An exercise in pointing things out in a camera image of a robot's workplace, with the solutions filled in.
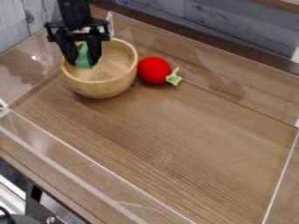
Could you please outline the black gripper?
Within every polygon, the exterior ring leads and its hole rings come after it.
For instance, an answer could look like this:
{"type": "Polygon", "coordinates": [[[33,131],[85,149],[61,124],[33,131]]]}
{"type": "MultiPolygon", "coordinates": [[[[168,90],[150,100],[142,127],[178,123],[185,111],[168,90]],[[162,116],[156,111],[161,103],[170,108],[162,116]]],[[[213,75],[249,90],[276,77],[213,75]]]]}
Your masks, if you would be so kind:
{"type": "Polygon", "coordinates": [[[46,39],[58,44],[70,65],[76,64],[78,57],[74,41],[86,39],[88,63],[93,67],[101,57],[101,41],[109,41],[108,21],[92,17],[89,0],[57,0],[57,5],[61,19],[44,24],[46,39]]]}

